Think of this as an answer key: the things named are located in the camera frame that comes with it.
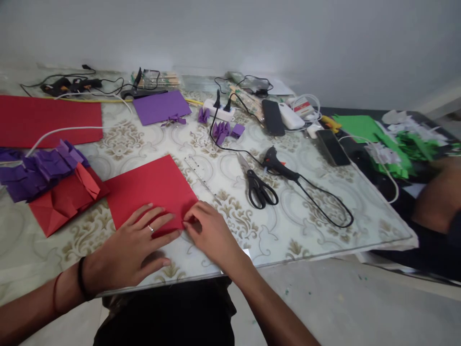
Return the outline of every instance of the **hand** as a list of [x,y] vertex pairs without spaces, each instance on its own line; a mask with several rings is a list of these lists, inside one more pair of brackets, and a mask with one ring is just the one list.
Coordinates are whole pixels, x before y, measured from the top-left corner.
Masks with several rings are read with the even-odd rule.
[[[191,224],[195,217],[198,222]],[[184,227],[195,246],[229,276],[243,265],[252,265],[240,249],[224,218],[206,202],[198,201],[184,216]]]
[[[163,212],[163,208],[154,208],[147,204],[135,211],[98,250],[89,255],[84,262],[83,280],[90,294],[136,286],[146,276],[169,266],[170,260],[162,257],[145,263],[146,257],[162,246],[171,243],[182,231],[152,239],[152,231],[147,223]],[[147,211],[138,222],[136,220]],[[174,219],[173,214],[156,218],[150,226],[156,231]]]

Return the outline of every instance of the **power strip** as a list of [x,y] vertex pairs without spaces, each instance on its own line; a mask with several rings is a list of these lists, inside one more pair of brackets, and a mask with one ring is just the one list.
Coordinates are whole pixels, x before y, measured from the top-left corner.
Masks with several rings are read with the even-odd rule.
[[[210,116],[214,116],[216,113],[216,108],[214,107],[215,102],[212,99],[207,99],[203,103],[203,110],[205,111],[206,109],[210,110]],[[231,107],[230,111],[225,111],[224,110],[225,105],[221,104],[218,113],[216,114],[216,117],[218,119],[231,122],[234,120],[234,114],[235,114],[235,108]]]

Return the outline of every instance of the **red origami paper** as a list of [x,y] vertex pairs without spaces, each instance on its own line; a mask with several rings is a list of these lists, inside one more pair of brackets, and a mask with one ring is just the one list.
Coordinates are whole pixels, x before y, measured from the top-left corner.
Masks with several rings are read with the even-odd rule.
[[54,188],[29,203],[38,224],[47,238],[109,193],[91,167],[77,164],[75,174],[59,182]]
[[153,238],[184,229],[185,213],[198,201],[170,155],[118,175],[106,181],[107,197],[116,229],[144,204],[165,208],[176,217],[158,229]]
[[[0,95],[0,110],[0,147],[31,148],[52,130],[102,126],[99,103]],[[61,138],[75,145],[98,142],[102,137],[102,129],[66,130],[49,135],[38,147],[57,147]]]

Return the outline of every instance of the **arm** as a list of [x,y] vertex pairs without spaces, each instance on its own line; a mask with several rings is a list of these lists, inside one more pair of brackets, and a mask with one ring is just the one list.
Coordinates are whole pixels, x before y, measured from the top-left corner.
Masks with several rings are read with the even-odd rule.
[[269,345],[319,345],[312,334],[259,275],[240,249],[223,217],[199,201],[189,210],[184,227],[195,245],[240,288]]
[[[82,277],[89,294],[97,295],[110,289],[136,286],[149,274],[170,265],[168,258],[144,263],[148,255],[181,234],[175,231],[152,239],[152,232],[146,225],[163,209],[149,210],[151,207],[145,205],[135,211],[102,247],[85,259]],[[157,230],[173,217],[172,214],[160,216],[150,226]],[[77,268],[78,264],[71,266],[57,278],[0,307],[0,345],[17,345],[59,316],[84,303],[77,281]]]

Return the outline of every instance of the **black phone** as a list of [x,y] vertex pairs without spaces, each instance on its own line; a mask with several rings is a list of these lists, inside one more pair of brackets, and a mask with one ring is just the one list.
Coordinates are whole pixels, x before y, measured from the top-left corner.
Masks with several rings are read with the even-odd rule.
[[267,132],[271,136],[284,136],[285,128],[282,122],[279,104],[274,101],[263,100],[263,113]]
[[333,131],[319,130],[315,134],[320,144],[320,151],[332,166],[346,166],[351,164]]

